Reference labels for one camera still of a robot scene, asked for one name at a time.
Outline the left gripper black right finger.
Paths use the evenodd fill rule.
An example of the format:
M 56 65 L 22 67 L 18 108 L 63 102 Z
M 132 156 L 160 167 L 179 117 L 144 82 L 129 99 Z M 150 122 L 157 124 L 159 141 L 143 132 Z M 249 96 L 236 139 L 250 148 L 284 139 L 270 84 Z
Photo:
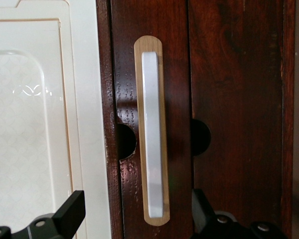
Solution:
M 286 239 L 274 224 L 253 222 L 244 227 L 229 212 L 214 211 L 201 189 L 192 190 L 193 239 Z

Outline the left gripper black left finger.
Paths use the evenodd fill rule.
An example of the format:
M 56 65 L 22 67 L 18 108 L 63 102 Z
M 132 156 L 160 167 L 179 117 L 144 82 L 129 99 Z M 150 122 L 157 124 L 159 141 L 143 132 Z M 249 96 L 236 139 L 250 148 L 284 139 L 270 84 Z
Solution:
M 40 216 L 16 233 L 1 226 L 0 239 L 72 239 L 85 215 L 85 193 L 76 190 L 51 217 Z

